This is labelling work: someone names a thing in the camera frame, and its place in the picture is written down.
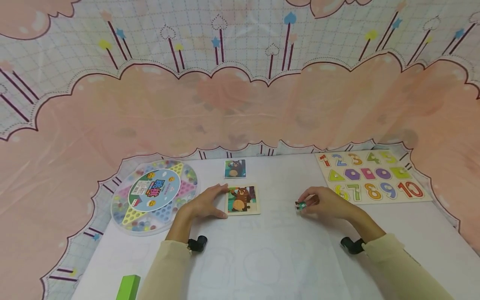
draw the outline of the number 7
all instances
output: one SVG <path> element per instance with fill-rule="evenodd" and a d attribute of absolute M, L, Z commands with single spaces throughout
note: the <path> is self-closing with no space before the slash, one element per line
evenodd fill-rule
<path fill-rule="evenodd" d="M 347 184 L 347 189 L 353 190 L 353 200 L 354 201 L 361 201 L 360 185 L 359 184 Z"/>

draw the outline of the number puzzle board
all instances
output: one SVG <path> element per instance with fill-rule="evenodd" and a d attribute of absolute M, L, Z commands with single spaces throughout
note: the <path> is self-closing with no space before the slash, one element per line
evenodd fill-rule
<path fill-rule="evenodd" d="M 353 204 L 431 201 L 388 150 L 317 153 L 328 187 Z"/>

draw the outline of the green wooden block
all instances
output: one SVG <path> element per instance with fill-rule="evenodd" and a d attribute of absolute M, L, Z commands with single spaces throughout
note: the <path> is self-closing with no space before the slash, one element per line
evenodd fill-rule
<path fill-rule="evenodd" d="M 140 276 L 127 275 L 121 279 L 117 300 L 135 300 L 137 298 Z"/>

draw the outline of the yellow triangle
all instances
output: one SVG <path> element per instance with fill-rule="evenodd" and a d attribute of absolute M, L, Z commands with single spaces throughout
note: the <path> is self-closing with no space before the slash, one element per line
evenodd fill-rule
<path fill-rule="evenodd" d="M 330 174 L 328 174 L 328 181 L 345 181 L 345 178 L 342 175 L 338 174 L 334 170 L 330 170 Z"/>
<path fill-rule="evenodd" d="M 145 214 L 146 213 L 136 211 L 133 208 L 129 207 L 127 209 L 127 213 L 125 214 L 125 217 L 123 218 L 123 221 L 121 222 L 121 224 L 122 225 L 127 225 L 127 224 L 135 221 L 136 219 L 142 217 Z"/>
<path fill-rule="evenodd" d="M 170 170 L 174 171 L 175 173 L 178 174 L 179 177 L 181 177 L 181 171 L 183 170 L 183 163 L 174 165 L 173 167 L 170 168 Z"/>

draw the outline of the brown bear illustration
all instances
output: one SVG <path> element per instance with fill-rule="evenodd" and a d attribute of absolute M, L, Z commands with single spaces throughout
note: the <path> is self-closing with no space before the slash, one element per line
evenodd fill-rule
<path fill-rule="evenodd" d="M 228 173 L 231 177 L 237 177 L 238 175 L 242 175 L 243 173 L 243 166 L 241 165 L 239 160 L 234 160 L 228 164 L 230 168 L 230 172 Z"/>
<path fill-rule="evenodd" d="M 230 193 L 235 196 L 235 201 L 233 202 L 232 211 L 244 211 L 246 212 L 250 206 L 247 206 L 247 203 L 252 199 L 248 193 L 247 188 L 238 188 L 238 192 L 231 190 Z"/>

